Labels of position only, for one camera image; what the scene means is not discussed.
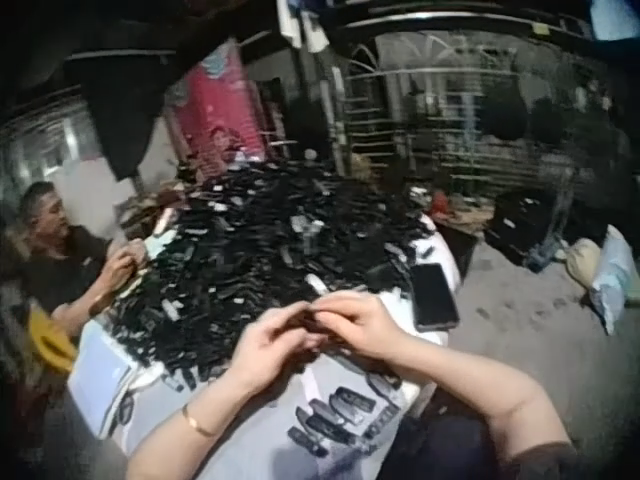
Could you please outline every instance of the concrete floor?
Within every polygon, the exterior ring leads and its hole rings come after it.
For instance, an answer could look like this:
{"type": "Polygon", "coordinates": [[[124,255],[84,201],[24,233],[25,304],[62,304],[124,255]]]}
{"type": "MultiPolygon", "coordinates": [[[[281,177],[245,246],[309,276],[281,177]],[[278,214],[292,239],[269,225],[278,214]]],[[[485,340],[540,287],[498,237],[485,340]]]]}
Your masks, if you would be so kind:
{"type": "Polygon", "coordinates": [[[458,294],[462,318],[450,345],[535,377],[594,468],[628,447],[640,419],[640,310],[614,336],[580,306],[584,289],[553,264],[536,275],[486,244],[476,247],[458,294]]]}

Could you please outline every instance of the gold bracelet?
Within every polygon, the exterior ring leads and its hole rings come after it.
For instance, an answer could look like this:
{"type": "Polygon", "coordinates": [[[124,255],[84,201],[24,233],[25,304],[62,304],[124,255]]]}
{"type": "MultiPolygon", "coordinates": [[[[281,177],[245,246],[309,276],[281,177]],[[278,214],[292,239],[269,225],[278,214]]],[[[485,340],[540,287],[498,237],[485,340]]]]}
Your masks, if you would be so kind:
{"type": "Polygon", "coordinates": [[[198,421],[193,418],[191,415],[189,415],[189,411],[187,410],[187,405],[188,404],[184,404],[184,407],[182,407],[182,416],[185,418],[185,420],[187,421],[187,423],[189,424],[189,426],[191,428],[193,428],[196,432],[198,432],[200,435],[203,435],[207,438],[211,438],[213,437],[215,434],[211,433],[211,432],[207,432],[204,428],[202,428],[199,424],[198,421]]]}

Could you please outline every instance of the man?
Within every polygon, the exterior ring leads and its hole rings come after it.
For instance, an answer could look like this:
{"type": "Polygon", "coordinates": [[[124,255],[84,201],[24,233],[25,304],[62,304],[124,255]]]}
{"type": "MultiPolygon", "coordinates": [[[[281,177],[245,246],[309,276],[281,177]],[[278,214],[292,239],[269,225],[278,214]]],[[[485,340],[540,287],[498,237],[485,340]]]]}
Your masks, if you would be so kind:
{"type": "MultiPolygon", "coordinates": [[[[268,310],[249,325],[227,372],[138,446],[130,460],[127,479],[193,478],[231,421],[251,397],[273,382],[287,358],[300,350],[315,350],[326,341],[325,336],[287,327],[291,318],[309,312],[361,355],[434,381],[482,415],[489,426],[491,451],[496,457],[493,460],[501,465],[501,471],[492,478],[583,478],[577,471],[577,453],[567,432],[548,395],[535,380],[494,360],[409,335],[393,321],[378,297],[343,291],[330,293],[312,304],[298,302],[268,310]]],[[[282,428],[284,434],[289,425],[282,428]]],[[[446,434],[441,440],[451,442],[446,434]]],[[[443,460],[459,461],[455,457],[443,460]]],[[[405,473],[398,472],[393,478],[479,478],[475,470],[455,476],[429,475],[420,469],[405,473]]]]}
{"type": "Polygon", "coordinates": [[[27,226],[31,255],[27,289],[70,338],[90,318],[91,307],[120,288],[146,260],[142,240],[118,248],[70,225],[50,182],[36,182],[22,196],[20,215],[27,226]]]}

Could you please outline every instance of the yellow object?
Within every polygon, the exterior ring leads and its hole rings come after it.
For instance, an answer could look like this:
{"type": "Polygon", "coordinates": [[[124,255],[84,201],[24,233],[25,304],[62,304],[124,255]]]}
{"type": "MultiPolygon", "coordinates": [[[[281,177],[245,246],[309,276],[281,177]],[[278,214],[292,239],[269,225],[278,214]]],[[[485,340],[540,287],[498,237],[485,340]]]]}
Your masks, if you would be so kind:
{"type": "Polygon", "coordinates": [[[549,32],[549,25],[546,23],[534,22],[531,27],[533,28],[533,33],[536,35],[547,36],[551,34],[551,32],[549,32]]]}
{"type": "Polygon", "coordinates": [[[71,372],[78,350],[69,337],[36,305],[31,306],[29,314],[29,335],[44,361],[56,370],[71,372]]]}

